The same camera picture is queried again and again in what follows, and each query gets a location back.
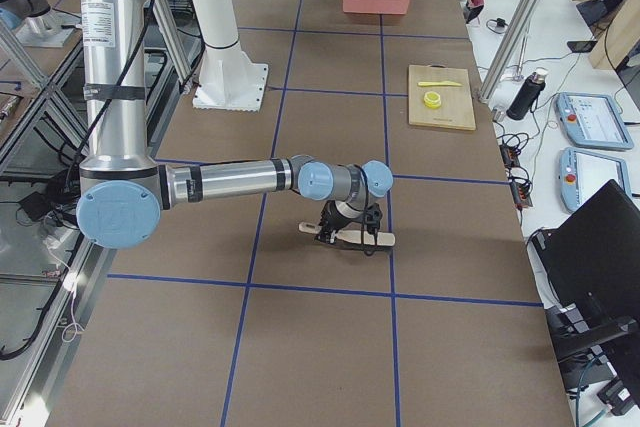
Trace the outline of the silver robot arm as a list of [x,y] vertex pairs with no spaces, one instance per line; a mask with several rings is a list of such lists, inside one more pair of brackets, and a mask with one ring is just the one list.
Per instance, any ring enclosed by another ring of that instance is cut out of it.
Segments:
[[163,0],[81,0],[88,131],[80,146],[78,226],[93,243],[125,249],[145,241],[180,203],[291,190],[323,203],[302,224],[319,242],[366,254],[395,243],[378,202],[393,176],[382,162],[332,165],[307,155],[173,168],[149,155],[145,30]]

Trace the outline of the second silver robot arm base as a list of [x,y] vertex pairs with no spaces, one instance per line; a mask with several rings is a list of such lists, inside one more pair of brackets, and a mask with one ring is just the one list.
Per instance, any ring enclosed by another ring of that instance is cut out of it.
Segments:
[[26,47],[62,48],[74,29],[48,0],[1,0],[1,20]]

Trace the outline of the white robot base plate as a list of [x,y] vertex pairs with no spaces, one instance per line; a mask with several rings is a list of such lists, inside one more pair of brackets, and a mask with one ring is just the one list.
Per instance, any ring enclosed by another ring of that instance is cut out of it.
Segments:
[[257,111],[269,67],[243,51],[232,0],[192,0],[205,44],[193,105],[199,109]]

